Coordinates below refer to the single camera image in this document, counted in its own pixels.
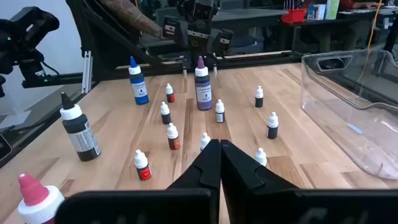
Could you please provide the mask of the large pink food coloring bottle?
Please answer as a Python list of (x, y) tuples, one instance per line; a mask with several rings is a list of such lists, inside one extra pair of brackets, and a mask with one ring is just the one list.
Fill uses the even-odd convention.
[(65, 200), (61, 191), (54, 185), (42, 185), (29, 173), (17, 178), (23, 199), (17, 206), (25, 224), (55, 224), (55, 215)]

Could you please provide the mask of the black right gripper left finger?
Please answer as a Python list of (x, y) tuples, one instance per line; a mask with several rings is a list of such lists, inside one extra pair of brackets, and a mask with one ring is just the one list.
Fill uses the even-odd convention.
[(86, 191), (68, 197), (55, 224), (217, 224), (221, 144), (212, 139), (164, 190)]

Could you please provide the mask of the large purple food coloring bottle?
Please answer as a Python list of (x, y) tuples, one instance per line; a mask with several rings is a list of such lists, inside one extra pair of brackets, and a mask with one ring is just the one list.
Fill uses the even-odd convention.
[(208, 67), (205, 66), (202, 56), (198, 57), (195, 68), (195, 93), (198, 109), (210, 110), (212, 107), (211, 82)]

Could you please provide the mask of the red plastic basket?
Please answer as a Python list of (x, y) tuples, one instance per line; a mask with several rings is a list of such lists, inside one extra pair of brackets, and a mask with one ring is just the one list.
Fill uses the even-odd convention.
[(282, 22), (287, 24), (302, 23), (305, 20), (306, 9), (287, 9), (288, 14), (282, 15)]

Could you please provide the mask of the black background desk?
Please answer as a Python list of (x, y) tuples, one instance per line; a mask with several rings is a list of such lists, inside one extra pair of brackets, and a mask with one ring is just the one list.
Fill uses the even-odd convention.
[(341, 11), (337, 13), (336, 19), (332, 20), (306, 20), (291, 23), (285, 22), (289, 16), (282, 16), (279, 28), (280, 33), (277, 37), (277, 46), (281, 50), (291, 50), (299, 53), (312, 53), (319, 51), (317, 40), (309, 36), (308, 31), (315, 28), (326, 28), (337, 26), (338, 24), (349, 24), (358, 21), (370, 21), (374, 19), (376, 9), (358, 9), (351, 11)]

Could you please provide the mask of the large black food coloring bottle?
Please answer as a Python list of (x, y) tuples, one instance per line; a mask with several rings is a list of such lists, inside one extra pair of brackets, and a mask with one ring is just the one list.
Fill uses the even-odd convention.
[(78, 104), (71, 101), (66, 93), (61, 92), (60, 95), (62, 124), (79, 159), (83, 162), (96, 159), (100, 155), (100, 149), (87, 116)]

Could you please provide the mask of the small black dropper bottle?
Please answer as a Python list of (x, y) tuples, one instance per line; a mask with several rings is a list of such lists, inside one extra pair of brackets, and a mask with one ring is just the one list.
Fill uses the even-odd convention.
[(160, 105), (160, 114), (163, 124), (169, 124), (172, 122), (169, 107), (164, 101)]
[(267, 120), (267, 138), (275, 139), (277, 137), (279, 127), (279, 118), (276, 112), (272, 112)]
[(255, 92), (255, 107), (256, 108), (262, 108), (263, 106), (263, 98), (264, 98), (264, 92), (261, 86), (258, 86), (256, 88)]
[(217, 123), (224, 123), (225, 121), (225, 107), (224, 103), (221, 99), (219, 99), (216, 103), (216, 122)]

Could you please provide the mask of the white and blue box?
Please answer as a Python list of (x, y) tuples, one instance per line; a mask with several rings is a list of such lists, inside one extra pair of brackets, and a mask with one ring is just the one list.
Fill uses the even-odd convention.
[(307, 20), (320, 21), (324, 20), (326, 11), (325, 4), (311, 4), (308, 6)]

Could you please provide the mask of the person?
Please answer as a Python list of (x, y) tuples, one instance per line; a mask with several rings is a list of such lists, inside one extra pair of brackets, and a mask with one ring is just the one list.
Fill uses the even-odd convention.
[(376, 8), (383, 5), (383, 3), (376, 2), (355, 2), (353, 0), (340, 0), (339, 8), (342, 10), (350, 10), (362, 8)]

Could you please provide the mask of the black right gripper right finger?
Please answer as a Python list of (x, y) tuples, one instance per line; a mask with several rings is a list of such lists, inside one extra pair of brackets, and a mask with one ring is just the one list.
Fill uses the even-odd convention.
[(398, 190), (300, 189), (228, 140), (221, 181), (231, 224), (398, 224)]

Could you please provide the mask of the clear plastic bin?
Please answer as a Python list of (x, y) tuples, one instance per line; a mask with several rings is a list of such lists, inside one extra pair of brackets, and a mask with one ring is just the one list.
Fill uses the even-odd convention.
[(302, 57), (301, 109), (363, 171), (398, 179), (398, 61), (385, 50)]

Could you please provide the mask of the person's forearm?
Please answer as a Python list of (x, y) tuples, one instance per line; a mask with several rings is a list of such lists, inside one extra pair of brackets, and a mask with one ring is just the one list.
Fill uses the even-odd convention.
[(99, 1), (130, 26), (158, 39), (165, 39), (161, 26), (145, 16), (130, 0)]

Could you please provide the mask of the small white-capped dropper bottle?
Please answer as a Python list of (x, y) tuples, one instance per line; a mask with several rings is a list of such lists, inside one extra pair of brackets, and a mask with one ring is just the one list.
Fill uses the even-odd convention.
[(256, 152), (255, 152), (255, 156), (254, 156), (255, 160), (260, 163), (260, 165), (266, 167), (267, 166), (267, 156), (266, 156), (266, 152), (264, 151), (263, 148), (259, 148)]
[(201, 135), (201, 141), (200, 141), (200, 150), (204, 150), (206, 148), (207, 144), (211, 141), (211, 138), (207, 133), (203, 133)]

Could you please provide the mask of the large blue food coloring bottle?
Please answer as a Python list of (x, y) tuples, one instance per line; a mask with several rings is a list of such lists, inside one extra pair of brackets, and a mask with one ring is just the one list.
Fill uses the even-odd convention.
[(133, 56), (130, 56), (130, 67), (128, 68), (129, 79), (137, 105), (144, 105), (149, 102), (144, 75), (140, 66), (136, 63)]

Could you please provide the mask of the small red dropper bottle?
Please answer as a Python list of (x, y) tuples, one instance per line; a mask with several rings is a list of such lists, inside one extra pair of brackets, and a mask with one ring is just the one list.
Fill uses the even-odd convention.
[(169, 126), (167, 128), (167, 137), (169, 148), (171, 150), (176, 150), (180, 148), (180, 140), (178, 137), (177, 127), (173, 123), (169, 123)]
[(134, 165), (140, 180), (147, 180), (151, 178), (152, 173), (149, 168), (149, 161), (146, 155), (140, 149), (135, 151)]
[(167, 101), (169, 103), (173, 103), (175, 101), (175, 96), (174, 96), (174, 90), (173, 90), (171, 84), (169, 84), (169, 83), (166, 84), (165, 93), (166, 93)]

